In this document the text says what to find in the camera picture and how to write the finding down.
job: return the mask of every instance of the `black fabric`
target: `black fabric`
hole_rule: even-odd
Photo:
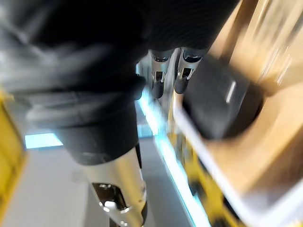
[[[148,49],[209,48],[237,2],[0,0],[0,29],[19,40],[4,51],[30,53],[12,58],[2,85],[28,97],[29,119],[53,129],[78,162],[110,161],[138,143],[130,107],[143,87],[137,61]],[[53,67],[33,46],[56,55]]]
[[[66,147],[72,148],[71,155],[82,165],[112,161],[138,144],[133,103],[99,123],[53,131]]]

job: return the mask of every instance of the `black rubber cover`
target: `black rubber cover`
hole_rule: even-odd
[[[153,82],[151,94],[154,98],[161,98],[164,92],[164,82]]]
[[[179,79],[177,77],[175,82],[175,92],[177,94],[183,94],[187,88],[187,85],[188,85],[188,79],[186,78]]]
[[[262,91],[239,72],[206,55],[184,93],[183,107],[201,133],[221,140],[242,133],[261,110]]]

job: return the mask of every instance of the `blue led light strip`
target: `blue led light strip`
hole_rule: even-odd
[[[142,97],[138,102],[153,135],[155,135],[156,146],[163,157],[194,226],[210,227],[211,225],[200,200],[192,196],[185,171],[178,163],[174,148],[166,135],[166,122],[163,115],[161,115],[159,104],[152,101],[151,94],[146,88],[143,90]]]

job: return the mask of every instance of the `light strip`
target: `light strip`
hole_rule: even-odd
[[[207,215],[203,209],[200,200],[193,197],[187,182],[187,176],[183,167],[176,159],[174,148],[172,147],[165,131],[165,120],[161,115],[160,107],[152,101],[148,89],[144,89],[142,97],[138,100],[139,105],[146,116],[153,134],[155,143],[163,157],[165,165],[179,191],[186,209],[193,221],[195,227],[210,227]]]
[[[43,133],[25,136],[27,149],[62,146],[61,141],[53,133]]]

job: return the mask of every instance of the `yellow metal structure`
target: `yellow metal structure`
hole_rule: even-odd
[[[199,196],[212,227],[244,227],[184,135],[169,133],[168,137],[187,174],[192,194]]]
[[[0,221],[26,159],[23,140],[4,107],[3,101],[8,98],[0,93]]]

